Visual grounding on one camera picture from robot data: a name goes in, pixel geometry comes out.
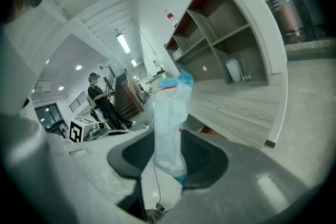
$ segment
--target black shirt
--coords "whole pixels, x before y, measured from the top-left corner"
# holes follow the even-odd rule
[[[103,94],[103,91],[98,86],[91,85],[88,88],[88,94],[91,97],[91,99],[95,99],[97,96]],[[97,106],[100,106],[106,102],[109,102],[109,99],[107,97],[100,98],[99,100],[95,100],[95,103]]]

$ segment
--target fluorescent light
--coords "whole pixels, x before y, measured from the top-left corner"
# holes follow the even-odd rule
[[[124,51],[128,54],[131,50],[128,47],[126,40],[123,36],[123,34],[118,34],[116,35],[117,40],[119,41],[120,45],[122,46],[122,48],[124,49]]]
[[[134,66],[134,67],[136,67],[137,66],[137,63],[135,62],[135,60],[133,59],[133,60],[131,60],[131,63],[132,63],[132,65]]]

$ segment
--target white plastic bag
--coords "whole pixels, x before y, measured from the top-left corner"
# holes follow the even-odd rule
[[[188,117],[193,82],[193,77],[182,70],[177,78],[161,80],[155,97],[153,163],[180,183],[186,177],[181,153],[182,123]]]

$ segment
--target black pants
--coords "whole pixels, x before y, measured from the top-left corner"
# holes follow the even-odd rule
[[[121,123],[125,124],[126,128],[132,126],[132,122],[125,119],[125,117],[115,109],[112,103],[106,102],[99,106],[101,111],[106,115],[112,122],[116,130],[124,130]]]

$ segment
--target red and white bottle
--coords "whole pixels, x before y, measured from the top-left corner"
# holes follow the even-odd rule
[[[172,13],[168,13],[166,17],[173,24],[173,26],[176,28],[179,21],[175,18],[175,16]]]

